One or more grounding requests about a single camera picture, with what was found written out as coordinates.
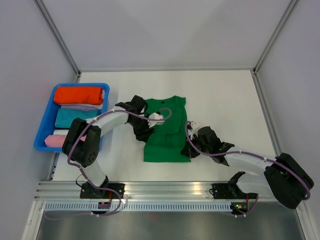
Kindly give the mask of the green t-shirt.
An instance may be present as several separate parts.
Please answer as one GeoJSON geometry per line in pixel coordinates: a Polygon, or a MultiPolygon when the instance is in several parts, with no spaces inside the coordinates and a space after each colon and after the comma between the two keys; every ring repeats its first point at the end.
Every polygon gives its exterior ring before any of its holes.
{"type": "Polygon", "coordinates": [[[154,126],[155,132],[148,138],[144,146],[143,161],[147,163],[189,163],[190,157],[181,154],[186,144],[186,98],[175,95],[167,99],[150,98],[146,102],[148,114],[169,108],[171,116],[163,124],[154,126]]]}

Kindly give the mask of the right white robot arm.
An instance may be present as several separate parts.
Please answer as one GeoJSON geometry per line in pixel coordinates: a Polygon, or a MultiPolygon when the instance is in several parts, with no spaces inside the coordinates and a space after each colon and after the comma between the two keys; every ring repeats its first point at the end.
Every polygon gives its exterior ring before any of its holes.
{"type": "Polygon", "coordinates": [[[239,168],[227,183],[227,192],[235,199],[244,195],[274,198],[289,209],[309,200],[314,182],[296,160],[287,153],[259,155],[221,141],[209,126],[185,125],[186,143],[181,154],[190,158],[200,155],[216,164],[239,168]]]}

